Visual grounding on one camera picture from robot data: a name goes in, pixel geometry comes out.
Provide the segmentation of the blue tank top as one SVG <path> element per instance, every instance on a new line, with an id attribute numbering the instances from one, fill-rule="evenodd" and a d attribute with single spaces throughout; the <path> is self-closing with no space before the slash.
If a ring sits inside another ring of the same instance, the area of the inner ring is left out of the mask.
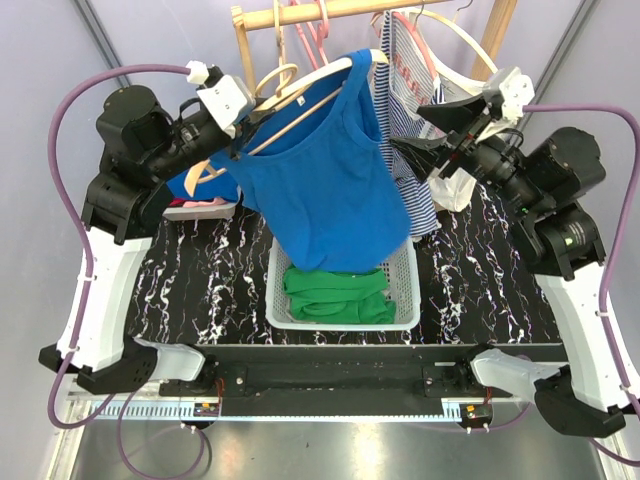
<path id="1" fill-rule="evenodd" d="M 239 184 L 301 270 L 364 273 L 409 237 L 411 220 L 385 161 L 368 76 L 372 52 L 314 81 L 266 120 L 236 157 L 212 163 Z"/>

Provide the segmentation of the cream wooden hanger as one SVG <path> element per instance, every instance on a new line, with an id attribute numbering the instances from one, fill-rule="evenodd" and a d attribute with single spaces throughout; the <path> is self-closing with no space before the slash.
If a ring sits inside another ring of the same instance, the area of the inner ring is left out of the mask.
<path id="1" fill-rule="evenodd" d="M 389 65 L 390 63 L 388 56 L 379 49 L 365 49 L 361 50 L 360 53 L 362 53 L 363 51 L 369 54 L 370 65 Z M 232 139 L 236 143 L 232 143 L 232 147 L 235 148 L 237 146 L 238 149 L 243 148 L 244 145 L 252 141 L 252 138 L 254 138 L 256 134 L 255 132 L 257 132 L 265 124 L 265 122 L 268 122 L 276 114 L 285 109 L 288 105 L 297 102 L 300 97 L 304 97 L 306 101 L 305 95 L 307 95 L 308 90 L 314 88 L 315 85 L 318 84 L 318 82 L 323 82 L 325 78 L 331 78 L 346 69 L 350 69 L 351 71 L 353 71 L 354 63 L 355 62 L 353 61 L 353 58 L 343 56 L 305 75 L 301 79 L 293 81 L 293 83 L 291 82 L 298 71 L 298 66 L 294 63 L 286 63 L 283 67 L 277 67 L 276 69 L 269 72 L 269 74 L 267 74 L 259 82 L 259 84 L 256 86 L 255 92 L 253 93 L 253 96 L 256 100 L 256 107 L 236 126 L 236 137 Z M 259 98 L 257 96 L 261 93 L 262 88 L 274 76 L 276 76 L 276 74 L 284 73 L 287 71 L 291 71 L 291 74 L 286 77 L 284 81 L 279 83 L 274 95 L 268 98 Z M 308 118 L 310 115 L 321 109 L 324 105 L 338 96 L 341 90 L 343 90 L 343 85 L 343 82 L 340 83 L 338 87 L 331 90 L 327 95 L 323 96 L 321 100 L 312 104 L 312 106 L 309 107 L 308 110 L 296 116 L 285 126 L 279 129 L 276 133 L 269 136 L 263 142 L 259 143 L 254 149 L 250 150 L 248 154 L 255 155 L 256 153 L 261 152 L 262 150 L 264 150 L 264 148 L 282 138 L 286 133 L 290 132 L 292 129 L 306 120 L 306 118 Z M 214 178 L 224 174 L 225 172 L 225 168 L 213 168 L 210 164 L 209 155 L 206 155 L 205 158 L 202 159 L 202 161 L 196 163 L 194 166 L 190 167 L 189 170 L 187 170 L 187 175 L 184 180 L 185 190 L 187 191 L 189 196 L 193 196 L 195 188 L 198 184 L 213 180 Z"/>

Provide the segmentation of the green tank top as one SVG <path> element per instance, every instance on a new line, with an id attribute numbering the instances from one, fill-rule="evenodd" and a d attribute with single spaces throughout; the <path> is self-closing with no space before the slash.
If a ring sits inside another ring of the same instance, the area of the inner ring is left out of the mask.
<path id="1" fill-rule="evenodd" d="M 381 269 L 363 274 L 305 272 L 289 267 L 282 280 L 291 316 L 326 325 L 393 324 L 396 303 L 388 300 L 389 283 Z"/>

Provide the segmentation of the beige plastic hanger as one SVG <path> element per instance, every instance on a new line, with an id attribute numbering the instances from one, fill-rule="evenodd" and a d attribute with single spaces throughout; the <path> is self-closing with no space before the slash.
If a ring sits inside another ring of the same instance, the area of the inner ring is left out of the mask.
<path id="1" fill-rule="evenodd" d="M 274 19 L 274 30 L 276 34 L 276 46 L 278 50 L 278 66 L 283 67 L 286 64 L 286 49 L 284 45 L 283 28 L 281 26 L 281 2 L 279 0 L 272 1 L 272 11 Z"/>

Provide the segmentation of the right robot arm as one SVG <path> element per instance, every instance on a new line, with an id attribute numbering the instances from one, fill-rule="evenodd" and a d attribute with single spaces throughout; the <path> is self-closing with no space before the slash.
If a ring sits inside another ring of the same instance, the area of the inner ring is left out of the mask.
<path id="1" fill-rule="evenodd" d="M 419 176 L 466 172 L 502 200 L 512 241 L 552 308 L 567 355 L 551 367 L 488 344 L 453 368 L 457 390 L 498 389 L 534 404 L 555 431 L 604 439 L 625 427 L 639 404 L 639 376 L 623 345 L 608 287 L 616 249 L 603 245 L 580 199 L 606 171 L 596 139 L 575 128 L 554 131 L 531 153 L 490 127 L 502 119 L 480 97 L 422 106 L 437 139 L 393 136 L 389 142 Z"/>

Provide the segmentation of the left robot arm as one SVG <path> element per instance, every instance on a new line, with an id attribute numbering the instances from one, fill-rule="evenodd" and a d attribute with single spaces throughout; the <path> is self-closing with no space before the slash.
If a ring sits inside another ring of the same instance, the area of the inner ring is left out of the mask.
<path id="1" fill-rule="evenodd" d="M 141 262 L 173 199 L 168 180 L 231 139 L 204 106 L 173 119 L 141 85 L 114 91 L 96 129 L 104 150 L 80 216 L 93 270 L 80 278 L 70 316 L 81 317 L 82 326 L 74 349 L 67 329 L 40 350 L 38 361 L 76 375 L 92 394 L 130 393 L 164 380 L 173 391 L 206 395 L 216 382 L 214 357 L 190 345 L 134 339 L 126 332 L 126 316 Z"/>

